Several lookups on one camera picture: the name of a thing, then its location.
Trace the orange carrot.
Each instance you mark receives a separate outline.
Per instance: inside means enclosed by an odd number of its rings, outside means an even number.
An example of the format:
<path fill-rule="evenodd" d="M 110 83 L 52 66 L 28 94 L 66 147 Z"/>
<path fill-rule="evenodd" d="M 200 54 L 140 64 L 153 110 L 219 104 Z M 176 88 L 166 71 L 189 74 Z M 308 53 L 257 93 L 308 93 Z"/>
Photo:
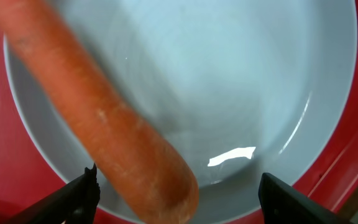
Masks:
<path fill-rule="evenodd" d="M 146 223 L 186 223 L 198 184 L 44 1 L 0 0 L 0 29 L 115 191 Z"/>

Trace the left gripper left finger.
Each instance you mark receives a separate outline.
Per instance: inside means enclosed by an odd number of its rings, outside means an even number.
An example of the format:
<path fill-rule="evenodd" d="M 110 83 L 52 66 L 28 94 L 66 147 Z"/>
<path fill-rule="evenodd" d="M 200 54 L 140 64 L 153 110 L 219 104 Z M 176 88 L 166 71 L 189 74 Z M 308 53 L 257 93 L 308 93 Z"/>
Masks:
<path fill-rule="evenodd" d="M 100 200 L 97 167 L 8 219 L 8 224 L 93 224 Z"/>

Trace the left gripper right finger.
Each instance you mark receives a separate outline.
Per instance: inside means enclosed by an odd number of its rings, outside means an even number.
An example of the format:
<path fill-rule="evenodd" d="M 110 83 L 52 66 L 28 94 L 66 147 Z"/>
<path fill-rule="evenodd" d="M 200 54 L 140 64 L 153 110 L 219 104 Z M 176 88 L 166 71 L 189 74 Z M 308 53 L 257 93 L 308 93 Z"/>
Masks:
<path fill-rule="evenodd" d="M 258 196 L 265 224 L 352 224 L 268 172 Z"/>

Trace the light blue plate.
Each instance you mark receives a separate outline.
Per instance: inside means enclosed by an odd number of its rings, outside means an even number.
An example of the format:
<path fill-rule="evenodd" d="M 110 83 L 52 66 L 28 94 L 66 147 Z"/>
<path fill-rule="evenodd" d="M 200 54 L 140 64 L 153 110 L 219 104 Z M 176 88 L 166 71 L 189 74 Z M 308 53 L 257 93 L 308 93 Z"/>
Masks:
<path fill-rule="evenodd" d="M 249 218 L 336 129 L 357 54 L 347 0 L 54 1 L 109 81 L 186 160 L 193 223 Z"/>

